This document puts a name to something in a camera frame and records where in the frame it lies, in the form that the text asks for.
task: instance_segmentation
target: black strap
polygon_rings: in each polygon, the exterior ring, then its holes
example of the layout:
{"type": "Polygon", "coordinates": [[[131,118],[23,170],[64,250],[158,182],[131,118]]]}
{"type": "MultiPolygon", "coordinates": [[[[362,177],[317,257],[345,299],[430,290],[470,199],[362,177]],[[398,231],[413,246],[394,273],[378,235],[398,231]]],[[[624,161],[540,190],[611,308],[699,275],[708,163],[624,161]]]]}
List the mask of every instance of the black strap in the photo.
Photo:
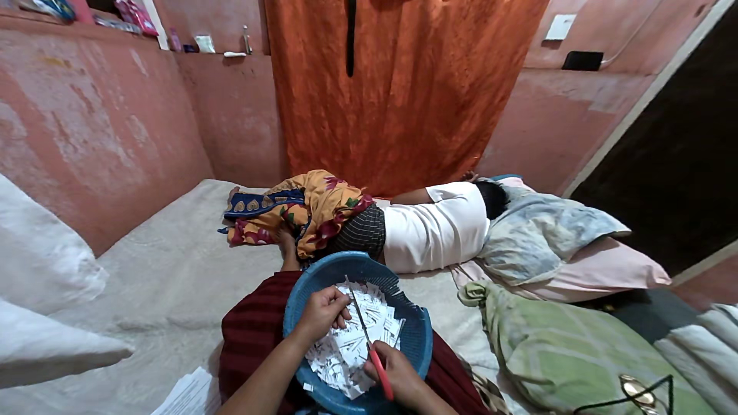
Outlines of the black strap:
{"type": "Polygon", "coordinates": [[[626,395],[626,397],[623,399],[617,399],[617,400],[611,400],[609,402],[595,403],[592,405],[580,406],[579,408],[575,409],[574,412],[572,412],[572,414],[576,415],[578,412],[584,411],[586,409],[600,408],[601,406],[617,405],[623,402],[634,402],[636,398],[642,397],[643,395],[649,393],[650,391],[653,391],[654,389],[658,388],[659,386],[661,386],[662,383],[666,381],[669,382],[669,406],[666,408],[666,413],[667,415],[672,415],[674,413],[674,377],[671,374],[666,375],[665,377],[661,378],[658,382],[651,385],[651,387],[646,388],[643,391],[635,395],[626,395]]]}
{"type": "Polygon", "coordinates": [[[354,76],[354,33],[356,32],[356,0],[348,0],[348,33],[346,33],[346,75],[354,76]]]}

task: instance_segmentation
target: hand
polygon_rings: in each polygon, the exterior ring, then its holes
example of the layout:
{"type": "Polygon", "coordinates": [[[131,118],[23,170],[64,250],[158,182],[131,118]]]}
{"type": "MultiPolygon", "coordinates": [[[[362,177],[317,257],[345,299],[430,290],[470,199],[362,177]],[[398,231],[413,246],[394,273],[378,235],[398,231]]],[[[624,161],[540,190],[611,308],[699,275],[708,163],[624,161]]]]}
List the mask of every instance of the hand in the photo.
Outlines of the hand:
{"type": "MultiPolygon", "coordinates": [[[[385,358],[384,370],[390,378],[395,400],[405,408],[417,411],[428,393],[434,392],[418,376],[418,372],[401,351],[379,340],[374,342],[372,349],[376,350],[380,357],[385,358]]],[[[371,360],[364,363],[364,371],[375,382],[379,381],[379,375],[371,360]]]]}
{"type": "Polygon", "coordinates": [[[476,174],[474,171],[467,171],[466,173],[461,176],[460,182],[474,182],[476,179],[479,178],[479,174],[476,174]]]}
{"type": "Polygon", "coordinates": [[[312,346],[328,334],[331,327],[345,329],[345,320],[351,319],[351,314],[346,308],[350,302],[351,297],[332,285],[313,292],[293,333],[304,340],[307,346],[312,346]]]}

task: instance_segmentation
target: wall ledge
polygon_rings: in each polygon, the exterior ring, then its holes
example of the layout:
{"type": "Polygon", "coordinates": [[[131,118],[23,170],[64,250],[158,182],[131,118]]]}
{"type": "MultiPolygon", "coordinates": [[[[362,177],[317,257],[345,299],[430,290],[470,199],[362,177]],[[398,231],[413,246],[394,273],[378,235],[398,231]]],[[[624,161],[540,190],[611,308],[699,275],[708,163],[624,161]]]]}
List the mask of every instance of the wall ledge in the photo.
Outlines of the wall ledge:
{"type": "Polygon", "coordinates": [[[0,30],[18,30],[19,32],[88,38],[159,49],[159,42],[156,38],[136,35],[94,24],[81,24],[78,22],[65,24],[52,16],[4,7],[0,8],[0,30]]]}

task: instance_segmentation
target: green cloth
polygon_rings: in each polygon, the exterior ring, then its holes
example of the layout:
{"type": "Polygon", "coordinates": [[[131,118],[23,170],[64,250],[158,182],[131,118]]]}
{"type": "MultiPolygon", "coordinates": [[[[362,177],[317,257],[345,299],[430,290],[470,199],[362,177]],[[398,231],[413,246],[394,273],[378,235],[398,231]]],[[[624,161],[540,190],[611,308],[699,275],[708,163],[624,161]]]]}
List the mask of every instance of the green cloth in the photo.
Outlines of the green cloth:
{"type": "MultiPolygon", "coordinates": [[[[519,297],[492,283],[473,282],[459,290],[466,306],[479,306],[500,367],[536,405],[559,414],[624,398],[618,378],[630,375],[651,386],[674,375],[674,414],[714,414],[679,372],[618,319],[570,304],[519,297]]],[[[668,402],[668,385],[655,391],[668,402]]],[[[666,411],[658,406],[659,414],[666,411]]],[[[583,414],[641,415],[631,402],[583,414]]]]}

